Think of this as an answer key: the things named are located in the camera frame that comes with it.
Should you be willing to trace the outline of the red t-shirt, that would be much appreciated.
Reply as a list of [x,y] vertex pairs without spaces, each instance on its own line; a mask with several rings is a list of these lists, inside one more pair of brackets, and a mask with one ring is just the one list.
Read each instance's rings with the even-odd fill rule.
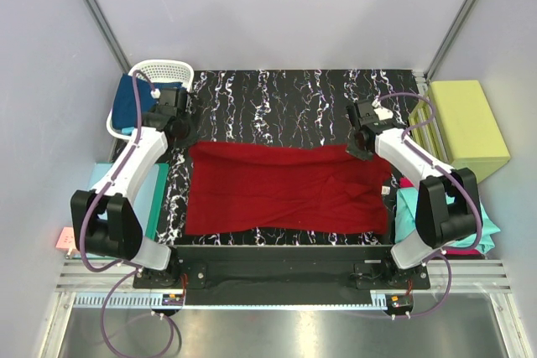
[[190,149],[193,174],[189,236],[280,228],[352,235],[383,234],[387,161],[361,160],[345,145],[312,149],[200,142]]

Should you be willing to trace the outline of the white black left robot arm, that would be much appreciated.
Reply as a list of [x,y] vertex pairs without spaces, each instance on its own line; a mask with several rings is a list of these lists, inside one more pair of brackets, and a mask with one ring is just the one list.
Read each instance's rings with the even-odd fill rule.
[[154,108],[141,112],[135,96],[137,127],[122,153],[91,189],[72,195],[76,248],[89,271],[103,272],[122,263],[137,270],[152,269],[152,278],[162,287],[179,282],[181,267],[172,262],[171,248],[144,235],[133,203],[149,171],[169,147],[196,140],[190,99],[186,89],[165,86]]

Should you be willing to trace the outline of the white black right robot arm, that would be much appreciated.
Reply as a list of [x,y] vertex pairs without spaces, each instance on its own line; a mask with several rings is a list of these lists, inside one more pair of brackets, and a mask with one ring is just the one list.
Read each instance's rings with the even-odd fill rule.
[[380,157],[417,189],[415,229],[395,243],[376,273],[391,288],[408,282],[415,269],[443,257],[453,243],[473,236],[472,250],[482,238],[482,212],[477,177],[468,168],[455,169],[425,151],[409,136],[394,114],[375,101],[347,106],[352,134],[347,152],[361,160]]

